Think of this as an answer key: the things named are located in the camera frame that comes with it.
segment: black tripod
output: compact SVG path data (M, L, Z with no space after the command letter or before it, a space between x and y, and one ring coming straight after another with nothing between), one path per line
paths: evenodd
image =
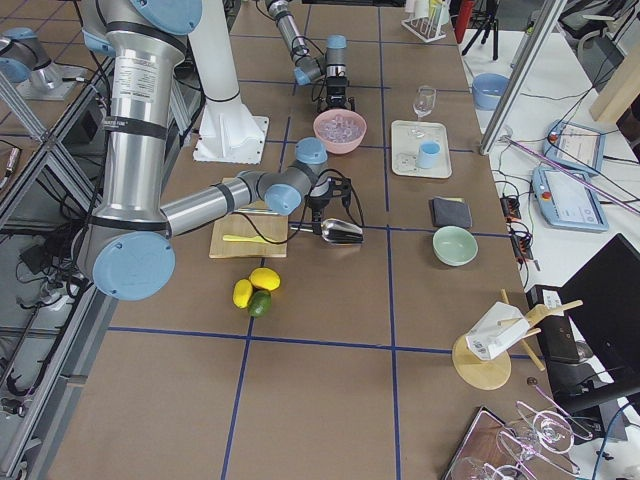
M474 42L478 39L481 33L484 32L482 36L481 44L484 45L487 43L487 38L489 38L489 33L493 30L493 59L498 59L498 18L496 14L498 13L498 7L500 6L500 0L487 0L487 6L484 12L480 12L477 17L477 20L482 20L482 25L478 28L475 35L471 39L471 41L464 47L462 50L462 55L466 55Z

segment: black monitor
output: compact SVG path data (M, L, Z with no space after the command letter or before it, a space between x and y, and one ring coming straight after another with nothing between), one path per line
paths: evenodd
M614 383L562 402L570 412L628 397L640 413L640 253L622 234L613 237L559 290L580 299L569 312Z

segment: blue cable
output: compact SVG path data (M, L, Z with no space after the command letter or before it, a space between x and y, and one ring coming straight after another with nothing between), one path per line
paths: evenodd
M609 423L609 426L607 427L607 431L604 434L604 438L602 439L602 445L600 446L600 451L598 452L598 458L596 459L596 464L593 467L593 476L591 477L591 480L596 480L596 474L598 473L598 465L600 465L600 460L602 460L602 456L604 455L604 447L607 445L607 440L609 440L609 434L611 433L613 424L616 423L616 420L622 414L624 409L629 407L629 406L631 406L631 405L632 405L632 403L629 402L626 405L623 405L622 407L620 407L618 409L618 411L616 412L616 414L611 419L611 422Z

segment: cutting board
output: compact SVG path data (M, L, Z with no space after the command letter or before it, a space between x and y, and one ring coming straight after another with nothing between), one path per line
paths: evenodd
M255 202L248 208L266 209L264 202ZM289 232L289 217L282 215L248 214L256 224L260 233L265 237L276 241L287 238ZM223 235L240 235L242 237L254 237L257 235L251 224L241 215L227 215L213 224L210 258L238 258L238 257L271 257L282 258L287 256L287 244L271 245L254 242L225 242Z

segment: light green bowl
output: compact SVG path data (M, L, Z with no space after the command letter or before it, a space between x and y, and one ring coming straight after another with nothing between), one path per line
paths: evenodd
M442 263L459 267L476 258L478 242L460 227L442 227L433 236L433 250Z

